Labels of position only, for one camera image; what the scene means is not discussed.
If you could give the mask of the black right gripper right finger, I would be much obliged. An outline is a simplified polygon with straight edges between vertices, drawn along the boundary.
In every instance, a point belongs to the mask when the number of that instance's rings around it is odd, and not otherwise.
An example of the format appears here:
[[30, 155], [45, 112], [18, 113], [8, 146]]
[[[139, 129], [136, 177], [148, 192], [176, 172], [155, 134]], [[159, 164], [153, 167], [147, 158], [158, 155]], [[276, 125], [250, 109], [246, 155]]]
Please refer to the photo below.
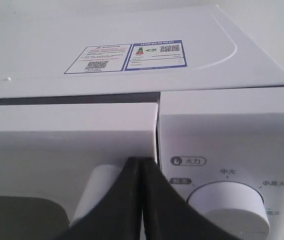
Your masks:
[[141, 160], [141, 178], [146, 239], [234, 239], [195, 211], [167, 181], [154, 159]]

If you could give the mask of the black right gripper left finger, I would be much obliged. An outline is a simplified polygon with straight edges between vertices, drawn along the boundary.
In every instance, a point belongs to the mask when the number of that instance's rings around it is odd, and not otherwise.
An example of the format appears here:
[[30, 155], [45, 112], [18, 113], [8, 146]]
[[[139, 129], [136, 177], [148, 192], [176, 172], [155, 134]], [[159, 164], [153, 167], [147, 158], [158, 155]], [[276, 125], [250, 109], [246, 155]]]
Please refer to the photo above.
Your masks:
[[56, 240], [139, 240], [141, 231], [140, 159], [130, 157], [106, 195]]

